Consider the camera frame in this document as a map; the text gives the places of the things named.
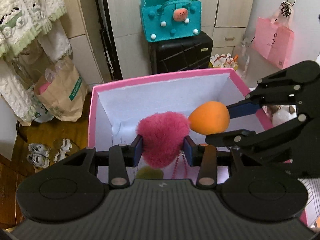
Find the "pink shopping bag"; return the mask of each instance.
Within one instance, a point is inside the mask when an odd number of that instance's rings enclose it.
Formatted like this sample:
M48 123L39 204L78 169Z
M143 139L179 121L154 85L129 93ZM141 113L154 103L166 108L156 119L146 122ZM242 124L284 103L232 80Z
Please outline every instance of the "pink shopping bag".
M281 9L282 6L271 19L258 18L253 48L269 62L284 69L289 67L293 47L294 32L290 30L293 8L290 5L291 14L282 22Z

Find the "orange egg-shaped object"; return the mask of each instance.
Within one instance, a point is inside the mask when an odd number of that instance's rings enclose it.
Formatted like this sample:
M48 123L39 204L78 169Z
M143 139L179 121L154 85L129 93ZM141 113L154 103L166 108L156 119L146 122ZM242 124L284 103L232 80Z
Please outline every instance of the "orange egg-shaped object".
M227 107L223 103L215 101L209 101L199 106L188 119L191 130L202 135L224 132L230 123Z

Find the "teal handbag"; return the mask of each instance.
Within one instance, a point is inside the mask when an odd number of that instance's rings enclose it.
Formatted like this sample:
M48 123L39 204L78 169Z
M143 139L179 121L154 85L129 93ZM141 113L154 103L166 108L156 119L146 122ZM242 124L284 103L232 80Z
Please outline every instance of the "teal handbag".
M148 42L198 35L201 2L198 0L141 0L140 16Z

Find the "green ruffled trim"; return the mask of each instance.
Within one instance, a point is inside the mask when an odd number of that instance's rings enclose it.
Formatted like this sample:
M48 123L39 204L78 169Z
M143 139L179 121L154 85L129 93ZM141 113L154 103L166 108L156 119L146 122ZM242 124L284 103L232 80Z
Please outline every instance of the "green ruffled trim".
M16 42L13 45L9 45L10 50L8 51L6 55L7 60L11 60L14 57L16 57L20 52L22 52L42 31L41 28L36 30L34 27L32 27L30 30L27 30L24 35L19 38L19 41Z
M65 6L58 8L54 13L52 13L48 18L50 21L54 22L59 19L62 15L67 13L67 9Z
M4 54L6 54L6 53L8 52L8 50L9 50L8 45L7 45L7 43L5 43L5 41L4 41L4 43L0 45L0 58L1 58Z
M43 24L41 27L42 27L41 34L46 35L52 29L52 23L49 20L47 20L47 22Z

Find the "metal screw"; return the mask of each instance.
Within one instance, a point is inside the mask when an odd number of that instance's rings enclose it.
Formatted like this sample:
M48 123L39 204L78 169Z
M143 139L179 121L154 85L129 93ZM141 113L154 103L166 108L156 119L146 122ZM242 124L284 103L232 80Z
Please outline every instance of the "metal screw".
M111 184L115 186L123 186L127 183L127 180L125 178L113 178L111 180Z
M307 117L306 117L305 114L300 114L300 115L298 116L298 120L299 120L300 122L304 122L306 119L307 119Z
M199 183L203 186L211 186L212 184L214 184L214 179L209 177L203 177L199 179Z
M235 138L234 138L234 142L240 142L241 141L241 136L240 135L237 135Z
M300 88L301 88L300 85L295 85L295 86L293 87L294 90L299 90Z

